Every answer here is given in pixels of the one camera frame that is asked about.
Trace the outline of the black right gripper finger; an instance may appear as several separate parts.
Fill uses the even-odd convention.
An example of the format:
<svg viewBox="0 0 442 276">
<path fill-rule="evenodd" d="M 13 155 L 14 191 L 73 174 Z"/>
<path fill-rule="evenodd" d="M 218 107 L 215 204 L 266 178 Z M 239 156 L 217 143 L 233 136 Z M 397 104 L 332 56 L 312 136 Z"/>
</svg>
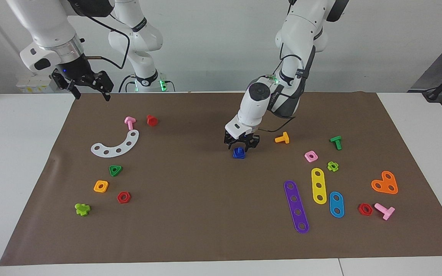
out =
<svg viewBox="0 0 442 276">
<path fill-rule="evenodd" d="M 70 92 L 76 100 L 79 100 L 81 97 L 81 93 L 79 90 L 75 87 L 75 81 L 71 80 L 68 82 L 63 75 L 60 74 L 58 71 L 53 71 L 51 74 L 51 78 L 54 80 L 55 84 L 57 85 L 58 89 L 60 90 L 66 90 Z"/>
<path fill-rule="evenodd" d="M 93 76 L 92 89 L 100 92 L 104 97 L 105 101 L 110 101 L 110 93 L 114 87 L 113 81 L 109 78 L 106 71 L 100 71 L 95 73 Z"/>
</svg>

